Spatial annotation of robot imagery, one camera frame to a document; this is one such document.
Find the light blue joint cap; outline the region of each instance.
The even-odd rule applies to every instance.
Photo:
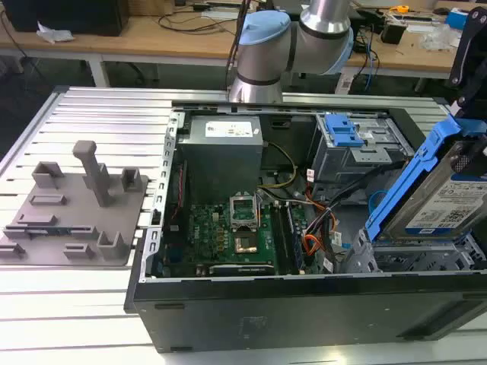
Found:
[[[240,44],[252,46],[283,34],[291,25],[286,13],[276,10],[257,11],[245,17]]]

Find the workshop floor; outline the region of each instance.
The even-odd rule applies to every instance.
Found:
[[[90,70],[79,61],[34,59],[39,70],[51,85],[93,86]],[[0,78],[0,159],[14,144],[26,125],[49,96],[52,87],[40,78],[29,62],[23,61],[24,73]],[[113,87],[159,87],[171,89],[223,89],[223,68],[137,64],[145,80],[138,78],[126,63],[109,62],[107,71]],[[284,86],[284,91],[332,94],[338,76],[319,77],[307,75],[305,80],[297,80],[295,86]],[[352,85],[351,94],[391,95],[397,97],[445,97],[451,100],[452,90],[443,81],[429,81],[422,94],[414,91],[418,79],[377,76],[371,89],[365,93],[367,76],[360,76]]]

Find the hard drive label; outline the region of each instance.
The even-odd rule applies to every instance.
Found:
[[[407,233],[439,234],[459,227],[484,203],[487,180],[455,175],[406,226]]]

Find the sticker label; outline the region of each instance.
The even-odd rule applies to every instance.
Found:
[[[310,183],[314,182],[314,170],[312,169],[306,170],[306,180],[309,181]]]
[[[485,195],[487,181],[448,180],[409,222],[406,232],[432,234],[455,229],[482,206]]]
[[[251,122],[207,122],[206,137],[252,137]]]
[[[329,272],[333,273],[333,263],[326,257],[323,259],[323,267]]]
[[[359,132],[358,136],[362,139],[374,139],[374,135],[370,132]]]

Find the slotted aluminum surface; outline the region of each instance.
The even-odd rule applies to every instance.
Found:
[[[53,94],[0,163],[0,225],[10,223],[30,191],[37,162],[58,161],[63,171],[80,173],[70,151],[78,139],[92,139],[110,172],[134,165],[153,180],[138,221],[139,228],[146,227],[172,100],[224,100],[224,94],[100,88]],[[418,98],[288,94],[285,102],[405,107],[423,132],[445,115],[433,100]],[[141,235],[135,232],[135,238]],[[123,312],[132,261],[109,270],[1,267],[0,363],[487,363],[487,316],[431,343],[161,356],[142,321]]]

